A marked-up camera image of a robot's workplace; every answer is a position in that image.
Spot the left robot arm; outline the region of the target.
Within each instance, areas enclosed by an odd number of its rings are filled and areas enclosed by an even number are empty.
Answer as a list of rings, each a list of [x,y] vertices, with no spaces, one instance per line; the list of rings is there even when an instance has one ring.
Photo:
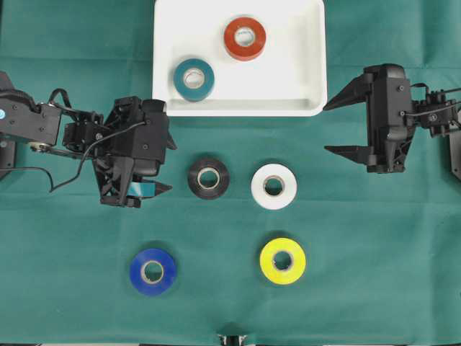
[[[138,208],[142,200],[171,189],[154,179],[166,151],[176,149],[166,103],[158,99],[116,99],[105,117],[73,108],[65,89],[36,103],[1,72],[2,177],[20,171],[15,164],[19,142],[34,152],[77,159],[79,171],[90,161],[105,205]]]

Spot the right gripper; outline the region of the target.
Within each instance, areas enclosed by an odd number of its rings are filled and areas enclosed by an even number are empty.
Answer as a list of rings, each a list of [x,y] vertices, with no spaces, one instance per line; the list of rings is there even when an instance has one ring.
[[[328,111],[365,101],[368,106],[373,83],[373,73],[370,67],[366,67],[366,74],[352,79],[335,97],[327,102],[323,110]],[[409,84],[411,94],[413,85],[410,81]],[[404,162],[415,130],[418,127],[427,129],[432,137],[447,135],[453,125],[460,127],[457,116],[458,106],[460,103],[454,99],[447,99],[444,92],[431,92],[427,89],[423,100],[413,101],[411,99],[411,110],[401,113],[408,130],[407,138],[399,141],[384,140],[378,144],[369,143],[368,140],[369,146],[324,146],[324,148],[333,154],[367,166],[368,172],[404,172]]]

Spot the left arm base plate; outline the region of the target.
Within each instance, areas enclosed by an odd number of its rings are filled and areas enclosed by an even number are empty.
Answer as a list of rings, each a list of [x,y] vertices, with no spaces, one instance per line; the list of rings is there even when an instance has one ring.
[[[14,168],[17,144],[15,141],[1,139],[0,148],[0,179],[8,175],[9,169]]]

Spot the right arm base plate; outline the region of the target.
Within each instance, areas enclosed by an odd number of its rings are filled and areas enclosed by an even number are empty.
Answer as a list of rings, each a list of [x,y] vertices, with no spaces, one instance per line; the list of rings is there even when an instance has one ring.
[[[451,173],[461,180],[461,132],[452,132],[449,135],[449,154]]]

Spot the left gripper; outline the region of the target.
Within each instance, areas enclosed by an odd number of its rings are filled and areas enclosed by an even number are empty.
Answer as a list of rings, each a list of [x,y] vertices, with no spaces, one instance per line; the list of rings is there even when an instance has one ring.
[[[109,128],[111,138],[126,133],[140,123],[115,132]],[[154,198],[169,191],[172,186],[153,180],[153,177],[138,176],[134,173],[135,160],[126,156],[115,156],[109,152],[109,139],[97,146],[92,160],[100,193],[100,202],[106,205],[139,208],[141,201]],[[177,150],[177,145],[169,129],[166,129],[166,147]]]

